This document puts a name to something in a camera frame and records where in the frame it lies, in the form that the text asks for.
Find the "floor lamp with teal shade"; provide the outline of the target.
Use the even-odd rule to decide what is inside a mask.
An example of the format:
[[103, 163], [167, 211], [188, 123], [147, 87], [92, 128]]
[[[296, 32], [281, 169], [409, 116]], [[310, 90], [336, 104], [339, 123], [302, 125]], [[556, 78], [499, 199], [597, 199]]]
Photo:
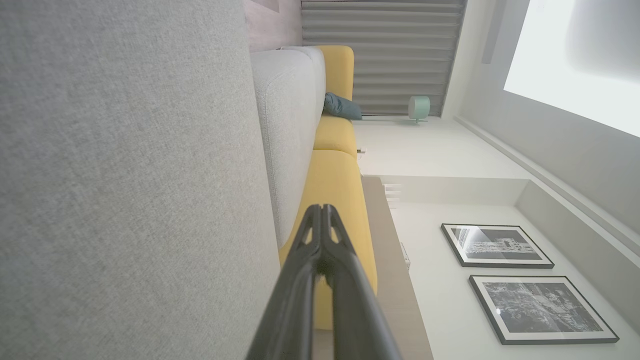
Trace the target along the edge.
[[411, 123], [418, 125], [426, 122], [431, 112], [429, 96], [411, 96], [400, 101], [400, 105], [371, 105], [363, 111], [361, 121], [377, 123]]

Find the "white ribbed ornament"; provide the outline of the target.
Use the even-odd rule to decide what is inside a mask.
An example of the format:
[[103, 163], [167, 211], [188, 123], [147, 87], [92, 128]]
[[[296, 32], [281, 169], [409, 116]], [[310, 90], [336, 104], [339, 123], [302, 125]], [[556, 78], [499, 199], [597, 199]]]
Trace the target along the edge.
[[398, 183], [383, 183], [382, 187], [389, 208], [397, 208], [402, 200], [403, 185]]

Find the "black framed city photograph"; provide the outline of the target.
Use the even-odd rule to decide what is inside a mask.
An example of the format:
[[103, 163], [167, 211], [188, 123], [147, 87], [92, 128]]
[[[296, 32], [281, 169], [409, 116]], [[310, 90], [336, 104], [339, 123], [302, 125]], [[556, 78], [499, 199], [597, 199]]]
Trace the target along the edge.
[[567, 276], [470, 275], [468, 280], [503, 346], [619, 340]]
[[462, 267], [554, 268], [549, 256], [518, 225], [442, 223], [439, 228]]

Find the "beige wooden wall ledge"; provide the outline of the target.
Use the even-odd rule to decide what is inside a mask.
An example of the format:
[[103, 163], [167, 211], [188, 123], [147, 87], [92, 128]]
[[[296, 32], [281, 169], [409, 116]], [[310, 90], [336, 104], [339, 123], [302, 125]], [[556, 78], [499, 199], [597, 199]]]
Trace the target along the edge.
[[361, 178], [377, 268], [377, 300], [403, 360], [434, 360], [418, 299], [378, 177]]

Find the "yellow sofa back cushion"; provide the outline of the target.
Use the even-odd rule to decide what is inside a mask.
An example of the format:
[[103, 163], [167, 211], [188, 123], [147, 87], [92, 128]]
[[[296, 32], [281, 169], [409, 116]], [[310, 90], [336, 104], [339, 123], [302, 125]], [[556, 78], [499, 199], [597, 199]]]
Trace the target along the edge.
[[311, 153], [293, 228], [278, 251], [280, 264], [285, 264], [306, 209], [315, 204], [330, 204], [337, 209], [372, 291], [377, 294], [377, 264], [361, 173], [357, 160], [345, 152], [314, 150]]
[[354, 125], [342, 117], [322, 115], [315, 133], [313, 149], [341, 151], [357, 159]]
[[326, 93], [352, 101], [354, 95], [355, 56], [352, 48], [344, 45], [318, 45], [325, 61]]

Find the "large grey sofa seat cushion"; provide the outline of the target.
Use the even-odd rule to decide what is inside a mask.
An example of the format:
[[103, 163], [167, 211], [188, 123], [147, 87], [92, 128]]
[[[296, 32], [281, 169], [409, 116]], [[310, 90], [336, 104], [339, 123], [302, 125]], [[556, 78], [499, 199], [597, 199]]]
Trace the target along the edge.
[[0, 360], [244, 360], [279, 271], [242, 0], [0, 0]]

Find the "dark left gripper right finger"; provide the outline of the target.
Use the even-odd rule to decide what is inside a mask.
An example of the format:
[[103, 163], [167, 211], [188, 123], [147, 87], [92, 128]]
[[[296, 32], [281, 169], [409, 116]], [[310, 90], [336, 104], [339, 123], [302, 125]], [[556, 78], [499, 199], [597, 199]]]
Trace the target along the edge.
[[402, 360], [338, 210], [322, 207], [322, 273], [332, 291], [334, 360]]

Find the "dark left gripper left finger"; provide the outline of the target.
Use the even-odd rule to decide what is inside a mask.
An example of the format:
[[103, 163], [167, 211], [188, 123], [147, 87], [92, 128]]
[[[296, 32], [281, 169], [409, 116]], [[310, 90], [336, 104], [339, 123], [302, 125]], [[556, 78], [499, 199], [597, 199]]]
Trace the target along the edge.
[[320, 259], [322, 206], [307, 208], [279, 273], [246, 360], [311, 360], [314, 288]]

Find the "grey pleated curtain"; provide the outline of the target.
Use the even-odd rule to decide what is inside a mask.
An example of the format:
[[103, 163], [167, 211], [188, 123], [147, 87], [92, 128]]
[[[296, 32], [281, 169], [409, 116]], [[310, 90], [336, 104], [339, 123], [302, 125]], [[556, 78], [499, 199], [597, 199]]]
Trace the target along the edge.
[[352, 100], [366, 116], [406, 116], [411, 97], [445, 105], [467, 0], [301, 3], [302, 43], [354, 52]]

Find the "teal throw pillow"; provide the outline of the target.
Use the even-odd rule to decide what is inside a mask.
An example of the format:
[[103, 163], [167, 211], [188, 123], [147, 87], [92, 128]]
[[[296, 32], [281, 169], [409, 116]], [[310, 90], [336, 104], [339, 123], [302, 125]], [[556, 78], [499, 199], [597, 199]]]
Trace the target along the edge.
[[325, 94], [323, 114], [349, 121], [362, 120], [362, 110], [357, 103], [332, 92], [326, 92]]

